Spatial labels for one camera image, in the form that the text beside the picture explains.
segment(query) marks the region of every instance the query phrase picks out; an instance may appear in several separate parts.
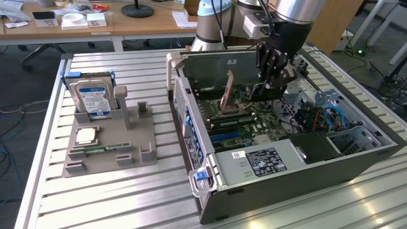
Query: power supply label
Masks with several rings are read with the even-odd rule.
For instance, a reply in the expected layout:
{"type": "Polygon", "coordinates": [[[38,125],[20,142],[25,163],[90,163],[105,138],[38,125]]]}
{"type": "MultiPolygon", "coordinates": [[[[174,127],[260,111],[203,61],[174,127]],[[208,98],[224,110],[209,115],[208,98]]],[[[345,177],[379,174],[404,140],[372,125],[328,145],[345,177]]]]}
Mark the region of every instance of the power supply label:
{"type": "Polygon", "coordinates": [[[247,153],[245,157],[257,177],[287,170],[275,148],[247,153]]]}

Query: gray 3d-printed holder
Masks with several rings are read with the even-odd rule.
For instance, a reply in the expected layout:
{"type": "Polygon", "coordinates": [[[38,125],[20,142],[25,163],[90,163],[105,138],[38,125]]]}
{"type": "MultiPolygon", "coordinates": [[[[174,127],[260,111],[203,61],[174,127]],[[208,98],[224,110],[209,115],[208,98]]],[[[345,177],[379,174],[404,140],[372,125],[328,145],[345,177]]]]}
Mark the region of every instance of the gray 3d-printed holder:
{"type": "Polygon", "coordinates": [[[64,162],[62,177],[74,177],[118,169],[148,166],[157,163],[150,107],[138,102],[125,106],[126,87],[114,87],[120,109],[112,110],[112,118],[90,120],[86,113],[76,113],[64,162]],[[81,128],[96,129],[97,144],[76,146],[76,135],[81,128]],[[114,151],[92,153],[78,151],[89,147],[122,144],[114,151]]]}

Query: desk lamp base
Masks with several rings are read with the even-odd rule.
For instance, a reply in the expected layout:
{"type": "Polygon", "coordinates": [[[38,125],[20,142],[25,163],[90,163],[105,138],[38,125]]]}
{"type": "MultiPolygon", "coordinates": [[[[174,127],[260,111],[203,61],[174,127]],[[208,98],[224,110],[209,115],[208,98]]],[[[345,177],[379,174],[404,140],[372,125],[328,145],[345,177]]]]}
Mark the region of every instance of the desk lamp base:
{"type": "Polygon", "coordinates": [[[146,5],[134,4],[125,5],[121,7],[121,13],[132,18],[145,18],[153,14],[153,8],[146,5]]]}

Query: white plastic bag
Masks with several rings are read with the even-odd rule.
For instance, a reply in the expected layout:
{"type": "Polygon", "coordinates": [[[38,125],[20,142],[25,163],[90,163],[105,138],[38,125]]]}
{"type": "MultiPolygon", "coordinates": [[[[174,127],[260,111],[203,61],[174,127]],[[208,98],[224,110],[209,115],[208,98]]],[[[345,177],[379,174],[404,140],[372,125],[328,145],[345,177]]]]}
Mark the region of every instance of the white plastic bag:
{"type": "Polygon", "coordinates": [[[29,21],[30,18],[20,11],[21,5],[0,1],[0,15],[5,15],[12,22],[29,21]]]}
{"type": "Polygon", "coordinates": [[[98,10],[82,10],[82,11],[78,11],[74,9],[74,6],[73,4],[68,4],[66,7],[64,7],[62,9],[58,9],[58,10],[53,10],[54,14],[56,15],[65,15],[68,13],[80,13],[82,15],[86,15],[88,13],[98,13],[100,11],[98,10]]]}

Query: table leg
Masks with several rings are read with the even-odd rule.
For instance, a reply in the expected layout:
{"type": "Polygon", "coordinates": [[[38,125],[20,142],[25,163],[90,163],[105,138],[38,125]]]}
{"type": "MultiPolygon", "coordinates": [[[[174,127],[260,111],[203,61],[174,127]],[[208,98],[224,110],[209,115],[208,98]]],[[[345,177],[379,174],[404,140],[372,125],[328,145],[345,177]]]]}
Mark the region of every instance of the table leg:
{"type": "Polygon", "coordinates": [[[389,64],[391,65],[396,65],[396,63],[399,63],[399,60],[401,58],[401,56],[404,55],[404,53],[407,52],[407,42],[403,45],[401,49],[397,51],[397,53],[393,55],[392,59],[389,60],[389,64]]]}
{"type": "Polygon", "coordinates": [[[376,3],[376,5],[375,5],[372,11],[369,12],[369,14],[368,14],[368,16],[367,16],[367,18],[365,18],[365,20],[364,20],[364,22],[363,22],[363,24],[361,24],[361,26],[360,26],[357,32],[356,32],[356,34],[353,35],[353,37],[352,37],[352,39],[351,39],[351,45],[352,45],[352,46],[355,46],[356,41],[359,40],[359,38],[360,38],[360,36],[361,36],[364,30],[367,29],[368,24],[369,24],[371,21],[373,20],[373,17],[375,17],[375,15],[376,15],[379,9],[381,8],[384,2],[387,2],[387,0],[379,0],[379,1],[377,1],[377,3],[376,3]]]}
{"type": "Polygon", "coordinates": [[[381,33],[384,32],[384,29],[387,28],[389,22],[392,22],[393,20],[393,17],[397,15],[397,13],[400,13],[400,9],[403,7],[400,6],[396,6],[393,11],[388,14],[387,18],[385,18],[385,21],[383,22],[383,24],[380,25],[377,31],[375,32],[373,36],[371,37],[371,39],[368,40],[368,45],[369,46],[373,46],[377,38],[380,37],[381,33]]]}
{"type": "Polygon", "coordinates": [[[122,41],[122,36],[113,36],[112,37],[114,52],[122,52],[121,41],[122,41]]]}

